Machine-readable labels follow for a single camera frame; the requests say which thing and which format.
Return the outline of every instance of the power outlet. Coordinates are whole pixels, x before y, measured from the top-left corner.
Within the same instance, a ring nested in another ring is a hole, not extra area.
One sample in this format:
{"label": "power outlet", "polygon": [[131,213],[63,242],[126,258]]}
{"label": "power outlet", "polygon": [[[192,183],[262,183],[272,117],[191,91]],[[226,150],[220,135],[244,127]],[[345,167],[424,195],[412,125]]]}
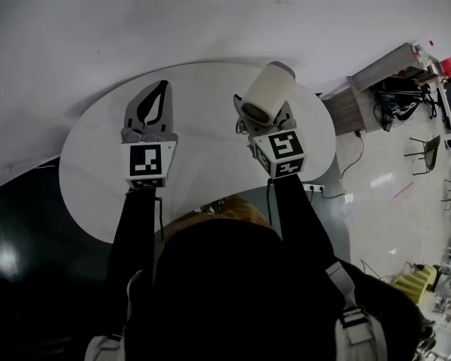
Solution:
{"label": "power outlet", "polygon": [[321,193],[325,188],[322,184],[302,184],[302,186],[304,186],[304,190],[315,193]]}

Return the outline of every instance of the white tiled floor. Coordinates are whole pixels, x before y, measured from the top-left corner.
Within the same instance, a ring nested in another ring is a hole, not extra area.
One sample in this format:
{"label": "white tiled floor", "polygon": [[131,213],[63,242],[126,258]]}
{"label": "white tiled floor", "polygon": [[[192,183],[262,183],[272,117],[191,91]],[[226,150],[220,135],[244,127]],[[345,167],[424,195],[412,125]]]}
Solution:
{"label": "white tiled floor", "polygon": [[[440,202],[448,189],[443,180],[451,178],[451,150],[446,150],[442,138],[436,167],[426,175],[413,176],[425,171],[418,156],[404,157],[422,149],[409,137],[427,141],[447,133],[441,110],[437,112],[430,120],[427,107],[421,105],[413,118],[390,133],[362,133],[363,156],[343,180],[344,189],[352,194],[346,204],[351,262],[359,268],[363,259],[380,276],[387,276],[400,272],[406,261],[429,265],[441,261],[451,233],[451,214]],[[342,171],[357,159],[362,145],[350,133],[337,137],[336,148]]]}

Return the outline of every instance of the black chair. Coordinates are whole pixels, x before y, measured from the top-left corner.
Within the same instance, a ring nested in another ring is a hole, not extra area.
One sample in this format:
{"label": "black chair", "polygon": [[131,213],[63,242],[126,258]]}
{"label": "black chair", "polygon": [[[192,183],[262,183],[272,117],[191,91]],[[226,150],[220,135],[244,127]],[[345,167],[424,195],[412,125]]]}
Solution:
{"label": "black chair", "polygon": [[421,91],[422,91],[422,102],[428,104],[429,119],[432,119],[433,117],[437,116],[437,111],[436,111],[437,102],[431,96],[431,94],[433,92],[431,91],[431,87],[429,86],[429,84],[426,83],[424,86],[422,86]]}
{"label": "black chair", "polygon": [[[411,141],[420,141],[419,139],[410,138]],[[424,151],[421,153],[409,153],[404,156],[413,156],[413,155],[422,155],[424,159],[424,163],[426,165],[426,171],[417,172],[413,175],[422,175],[428,174],[430,171],[434,169],[436,165],[436,157],[437,157],[437,149],[439,148],[439,143],[441,142],[441,135],[438,135],[436,138],[431,139],[430,141],[420,141],[423,143]]]}

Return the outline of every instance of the black cable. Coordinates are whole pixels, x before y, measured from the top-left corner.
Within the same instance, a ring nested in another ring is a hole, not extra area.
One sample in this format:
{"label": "black cable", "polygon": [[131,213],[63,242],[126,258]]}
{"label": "black cable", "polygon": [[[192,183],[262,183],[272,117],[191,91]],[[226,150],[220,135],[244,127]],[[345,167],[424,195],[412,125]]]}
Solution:
{"label": "black cable", "polygon": [[271,189],[271,184],[274,181],[272,179],[268,179],[268,190],[267,190],[267,195],[266,198],[268,200],[268,214],[269,214],[269,224],[272,226],[272,215],[271,215],[271,204],[269,203],[269,190]]}
{"label": "black cable", "polygon": [[403,123],[399,123],[398,125],[396,125],[396,126],[391,126],[393,129],[395,129],[396,127],[399,127],[399,126],[402,126],[403,124],[405,125],[405,126],[409,126],[409,124],[405,124],[406,122],[403,122]]}
{"label": "black cable", "polygon": [[351,163],[350,165],[348,165],[346,167],[346,169],[343,171],[343,174],[341,175],[341,180],[344,178],[344,174],[346,173],[346,171],[349,170],[350,167],[354,166],[357,162],[359,162],[359,160],[362,158],[362,153],[364,153],[364,141],[362,140],[361,134],[359,134],[359,139],[361,139],[361,143],[362,143],[361,155],[359,155],[359,158],[356,161],[354,161],[353,163]]}
{"label": "black cable", "polygon": [[324,196],[324,190],[321,191],[321,196],[324,199],[334,199],[334,198],[339,198],[340,196],[345,196],[345,195],[346,195],[346,190],[344,190],[344,192],[341,194],[337,194],[336,196]]}
{"label": "black cable", "polygon": [[160,221],[160,238],[164,241],[164,223],[162,222],[162,198],[156,196],[156,201],[159,201],[159,221]]}
{"label": "black cable", "polygon": [[[377,119],[377,116],[376,116],[376,107],[378,106],[378,105],[381,105],[380,103],[376,103],[375,105],[374,105],[374,107],[373,107],[373,115],[374,115],[374,118],[376,119],[376,121],[380,124],[380,125],[383,125],[383,120],[379,120],[379,119]],[[381,107],[381,117],[383,116],[383,107]]]}

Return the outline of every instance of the white wall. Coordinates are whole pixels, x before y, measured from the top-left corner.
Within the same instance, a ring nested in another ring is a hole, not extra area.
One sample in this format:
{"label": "white wall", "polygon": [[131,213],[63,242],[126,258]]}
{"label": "white wall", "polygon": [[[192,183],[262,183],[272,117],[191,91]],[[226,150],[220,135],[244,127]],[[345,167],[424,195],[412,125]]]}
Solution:
{"label": "white wall", "polygon": [[0,0],[0,184],[58,154],[83,110],[137,74],[279,59],[327,91],[429,39],[451,56],[451,0]]}

